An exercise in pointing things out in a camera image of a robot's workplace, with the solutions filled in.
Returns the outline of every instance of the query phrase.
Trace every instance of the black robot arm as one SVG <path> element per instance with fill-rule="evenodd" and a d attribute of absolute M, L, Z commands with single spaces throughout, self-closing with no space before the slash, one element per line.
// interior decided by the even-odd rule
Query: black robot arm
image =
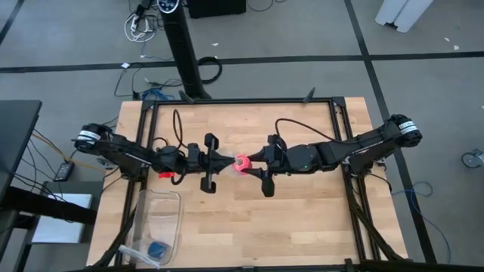
<path fill-rule="evenodd" d="M 352 174 L 360 175 L 370 169 L 374 161 L 389 156 L 395 148 L 414 147 L 421 138 L 415 124 L 403 115 L 394 115 L 379 128 L 346 141 L 332 140 L 287 148 L 284 140 L 275 134 L 268 137 L 267 146 L 248 157 L 250 161 L 265 162 L 267 169 L 246 168 L 243 171 L 260 178 L 264 196 L 271 197 L 275 193 L 273 175 L 332 171 L 342 163 L 349 165 Z M 205 178 L 200 181 L 200 189 L 206 193 L 216 192 L 212 175 L 234 163 L 233 157 L 216 152 L 219 139 L 213 134 L 205 135 L 206 153 L 200 150 L 198 144 L 192 143 L 187 145 L 187 156 L 180 151 L 180 146 L 147 149 L 122 135 L 114 134 L 105 125 L 83 126 L 74 141 L 78 151 L 103 156 L 119 165 L 125 178 L 141 178 L 141 169 L 147 166 L 158 173 L 175 172 L 181 175 L 178 181 L 172 179 L 175 185 L 187 174 L 205 173 Z"/>

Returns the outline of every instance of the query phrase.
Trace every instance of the black box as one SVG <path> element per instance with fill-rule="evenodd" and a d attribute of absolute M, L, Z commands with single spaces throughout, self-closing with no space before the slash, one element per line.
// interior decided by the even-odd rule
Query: black box
<path fill-rule="evenodd" d="M 187 0 L 190 18 L 202 18 L 246 11 L 246 0 Z"/>

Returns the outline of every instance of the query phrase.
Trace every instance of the transparent bin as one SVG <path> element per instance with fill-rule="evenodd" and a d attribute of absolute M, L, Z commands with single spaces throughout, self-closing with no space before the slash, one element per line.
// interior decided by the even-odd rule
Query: transparent bin
<path fill-rule="evenodd" d="M 119 248 L 124 259 L 157 268 L 168 264 L 175 255 L 182 214 L 182 200 L 176 192 L 141 191 L 126 246 Z"/>

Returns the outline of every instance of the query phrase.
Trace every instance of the white cable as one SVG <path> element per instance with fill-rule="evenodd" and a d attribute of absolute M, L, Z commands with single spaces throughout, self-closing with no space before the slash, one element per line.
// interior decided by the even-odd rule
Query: white cable
<path fill-rule="evenodd" d="M 144 24 L 146 26 L 146 29 L 144 31 L 133 31 L 131 27 L 128 27 L 128 23 L 129 21 L 132 19 L 132 25 L 134 24 L 135 20 L 137 19 L 137 17 L 135 16 L 135 14 L 132 14 L 128 20 L 126 20 L 126 22 L 124 23 L 124 34 L 126 35 L 126 38 L 128 38 L 128 40 L 130 42 L 147 42 L 149 40 L 151 40 L 155 34 L 157 33 L 154 29 L 150 29 L 150 25 L 148 23 L 148 19 L 145 18 L 144 19 Z M 131 37 L 128 35 L 128 32 L 126 31 L 127 28 L 130 28 L 131 30 Z M 146 36 L 147 33 L 151 33 L 151 36 L 149 38 L 146 38 L 146 39 L 142 39 Z"/>

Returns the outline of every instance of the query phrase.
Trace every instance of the wooden table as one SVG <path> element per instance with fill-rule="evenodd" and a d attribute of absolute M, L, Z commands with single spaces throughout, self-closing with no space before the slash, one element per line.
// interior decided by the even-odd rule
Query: wooden table
<path fill-rule="evenodd" d="M 372 129 L 362 97 L 346 98 L 354 135 Z M 274 122 L 286 117 L 304 122 L 334 137 L 327 104 L 217 104 L 183 105 L 159 108 L 155 137 L 176 144 L 172 111 L 178 109 L 183 123 L 183 141 L 199 143 L 212 132 L 220 140 L 222 152 L 251 154 L 266 145 L 274 134 Z M 124 102 L 116 133 L 134 141 L 141 102 Z M 147 113 L 143 144 L 147 142 L 151 110 Z M 343 122 L 340 120 L 341 132 Z M 301 126 L 281 122 L 281 136 L 288 147 L 324 141 Z M 162 141 L 154 143 L 161 147 Z M 376 175 L 385 177 L 382 168 Z M 105 186 L 118 178 L 110 176 Z M 150 172 L 147 188 L 172 190 L 181 195 L 184 206 L 178 250 L 166 267 L 240 267 L 275 265 L 342 264 L 345 258 L 358 263 L 341 169 L 313 175 L 275 177 L 276 191 L 265 198 L 260 180 L 235 176 L 227 171 L 214 177 L 216 194 L 200 191 L 201 175 L 188 175 L 173 186 Z M 397 253 L 406 257 L 402 233 L 387 184 L 378 178 L 365 178 L 375 227 Z M 116 236 L 123 213 L 127 181 L 118 181 L 103 194 L 88 255 L 95 263 Z M 371 256 L 368 235 L 361 226 L 367 256 Z"/>

